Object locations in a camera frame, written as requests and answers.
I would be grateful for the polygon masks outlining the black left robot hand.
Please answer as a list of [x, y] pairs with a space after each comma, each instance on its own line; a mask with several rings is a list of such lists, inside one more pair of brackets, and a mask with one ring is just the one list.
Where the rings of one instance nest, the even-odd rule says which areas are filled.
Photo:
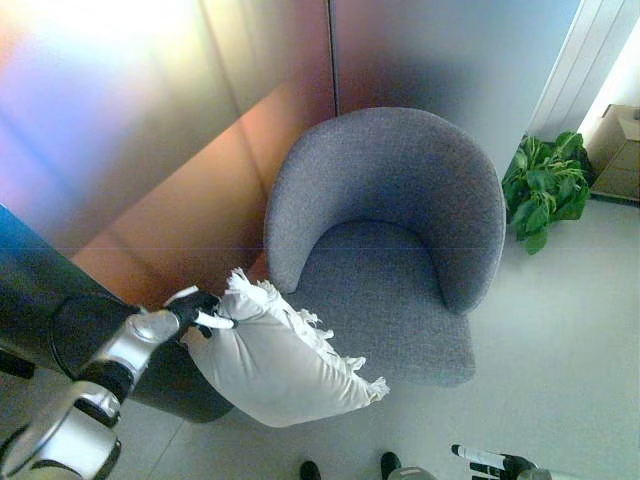
[[163, 308], [172, 312], [179, 321], [179, 330], [175, 335], [180, 338], [192, 326], [208, 329], [233, 329], [237, 322], [218, 314], [221, 299], [197, 286], [183, 289], [171, 296]]

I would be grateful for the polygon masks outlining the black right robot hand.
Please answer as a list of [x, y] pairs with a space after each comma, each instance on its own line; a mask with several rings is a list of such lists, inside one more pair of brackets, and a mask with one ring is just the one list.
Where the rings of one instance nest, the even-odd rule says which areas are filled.
[[518, 476], [536, 465], [521, 456], [499, 454], [461, 444], [453, 444], [454, 455], [469, 462], [472, 479], [517, 479]]

